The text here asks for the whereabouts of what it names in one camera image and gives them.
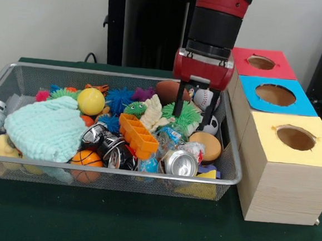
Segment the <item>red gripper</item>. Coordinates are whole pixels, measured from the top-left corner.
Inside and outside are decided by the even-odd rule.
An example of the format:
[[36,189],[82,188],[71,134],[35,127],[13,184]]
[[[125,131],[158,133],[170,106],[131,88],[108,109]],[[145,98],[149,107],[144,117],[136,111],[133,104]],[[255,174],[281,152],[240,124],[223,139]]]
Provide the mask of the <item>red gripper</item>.
[[212,99],[205,114],[202,118],[201,128],[204,128],[211,121],[213,111],[216,107],[217,101],[223,91],[227,88],[234,74],[234,59],[231,56],[228,60],[219,60],[212,57],[206,57],[179,48],[174,59],[173,75],[180,82],[173,115],[175,118],[179,117],[183,108],[183,96],[186,82],[197,81],[208,85],[211,89]]

